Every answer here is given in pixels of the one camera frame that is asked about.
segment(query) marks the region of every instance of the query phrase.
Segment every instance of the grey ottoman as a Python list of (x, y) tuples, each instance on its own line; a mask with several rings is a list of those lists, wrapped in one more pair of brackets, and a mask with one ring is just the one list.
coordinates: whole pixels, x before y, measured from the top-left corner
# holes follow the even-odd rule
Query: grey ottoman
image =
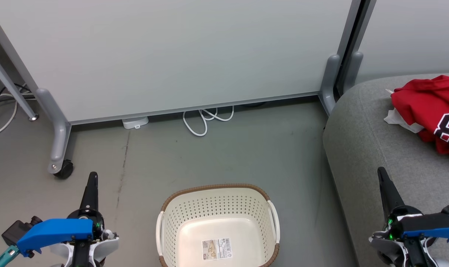
[[(386, 168), (406, 205), (423, 213), (440, 212), (449, 205), (449, 156), (437, 154), (433, 144), (383, 120), (393, 109), (386, 89), (436, 76), (400, 76), (360, 83), (338, 100), (328, 119), (323, 137), (325, 152), (360, 267), (385, 266), (368, 241), (386, 219), (378, 167)], [(449, 261), (445, 240), (438, 240), (429, 251), (433, 257)]]

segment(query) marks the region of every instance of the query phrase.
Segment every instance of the whiteboard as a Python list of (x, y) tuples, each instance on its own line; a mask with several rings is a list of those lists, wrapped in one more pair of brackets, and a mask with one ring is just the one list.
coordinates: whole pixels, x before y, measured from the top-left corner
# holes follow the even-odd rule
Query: whiteboard
[(449, 0), (378, 0), (359, 51), (356, 83), (449, 73)]
[(351, 0), (0, 0), (68, 121), (319, 90)]

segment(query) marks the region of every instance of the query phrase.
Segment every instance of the white fabric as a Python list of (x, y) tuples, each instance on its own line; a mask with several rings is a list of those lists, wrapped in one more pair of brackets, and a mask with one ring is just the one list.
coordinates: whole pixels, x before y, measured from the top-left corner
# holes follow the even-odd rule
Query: white fabric
[(386, 118), (384, 118), (384, 121), (387, 122), (388, 124), (401, 125), (403, 128), (408, 129), (411, 132), (414, 132), (415, 134), (420, 132), (422, 129), (424, 129), (424, 127), (422, 127), (421, 125), (419, 125), (417, 123), (408, 125), (404, 121), (403, 117), (401, 117), (401, 114), (396, 109), (389, 110), (388, 116)]

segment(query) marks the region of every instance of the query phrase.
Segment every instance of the laundry basket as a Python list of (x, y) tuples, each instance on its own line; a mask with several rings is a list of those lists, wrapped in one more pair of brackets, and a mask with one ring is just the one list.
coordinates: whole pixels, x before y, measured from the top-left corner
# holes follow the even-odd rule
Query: laundry basket
[(162, 267), (267, 267), (280, 235), (276, 208), (251, 184), (178, 191), (163, 204), (155, 229)]

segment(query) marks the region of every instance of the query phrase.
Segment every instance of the white handle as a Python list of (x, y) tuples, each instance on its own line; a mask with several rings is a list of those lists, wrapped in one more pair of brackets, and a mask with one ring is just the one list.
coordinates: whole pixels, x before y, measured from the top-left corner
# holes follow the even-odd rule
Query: white handle
[(279, 216), (277, 216), (276, 207), (271, 201), (267, 201), (271, 207), (272, 217), (274, 218), (274, 227), (276, 228), (276, 243), (281, 241), (281, 225), (279, 224)]
[(155, 226), (155, 242), (157, 243), (157, 252), (159, 256), (162, 255), (162, 244), (161, 244), (161, 236), (160, 236), (160, 229), (162, 228), (162, 217), (164, 215), (164, 212), (161, 211), (157, 218), (157, 225)]

